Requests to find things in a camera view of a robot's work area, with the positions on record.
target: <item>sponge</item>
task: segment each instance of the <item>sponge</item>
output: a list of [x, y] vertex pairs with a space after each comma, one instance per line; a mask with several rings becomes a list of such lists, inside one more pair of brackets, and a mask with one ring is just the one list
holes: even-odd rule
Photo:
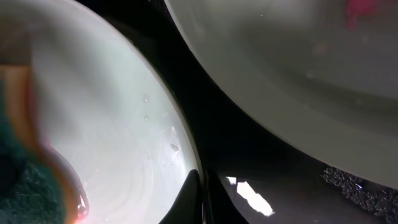
[[29, 67], [0, 66], [0, 221], [73, 223], [62, 172], [46, 159], [29, 116]]

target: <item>pink spot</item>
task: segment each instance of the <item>pink spot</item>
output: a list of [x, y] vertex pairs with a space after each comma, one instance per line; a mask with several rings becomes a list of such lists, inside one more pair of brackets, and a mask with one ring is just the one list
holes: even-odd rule
[[348, 28], [356, 28], [358, 17], [375, 14], [376, 7], [376, 0], [347, 0], [346, 15]]

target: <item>white bowl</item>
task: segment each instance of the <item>white bowl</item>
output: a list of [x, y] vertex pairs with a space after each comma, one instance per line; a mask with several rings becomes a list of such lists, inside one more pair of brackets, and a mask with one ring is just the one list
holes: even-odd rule
[[31, 65], [42, 135], [72, 165], [82, 223], [158, 223], [200, 161], [164, 83], [75, 1], [0, 1], [0, 63]]
[[304, 153], [398, 189], [398, 3], [166, 0], [190, 50], [250, 117]]

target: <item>white dish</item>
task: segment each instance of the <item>white dish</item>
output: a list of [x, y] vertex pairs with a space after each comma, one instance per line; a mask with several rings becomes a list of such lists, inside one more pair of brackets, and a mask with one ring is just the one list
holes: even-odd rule
[[85, 188], [81, 223], [160, 222], [201, 168], [158, 74], [77, 2], [1, 1], [0, 18], [0, 63], [32, 66], [40, 131]]
[[255, 121], [320, 161], [398, 188], [396, 2], [353, 30], [345, 1], [166, 3], [209, 76]]

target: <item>glossy black surface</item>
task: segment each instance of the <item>glossy black surface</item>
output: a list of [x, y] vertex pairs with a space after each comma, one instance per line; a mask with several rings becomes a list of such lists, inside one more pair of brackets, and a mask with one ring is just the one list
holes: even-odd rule
[[[320, 175], [325, 164], [294, 149], [243, 113], [212, 82], [167, 12], [146, 0], [82, 3], [134, 30], [132, 41], [180, 103], [203, 168], [217, 171], [235, 207], [249, 223], [384, 223], [324, 183]], [[223, 176], [247, 181], [275, 214], [265, 217], [254, 211]]]

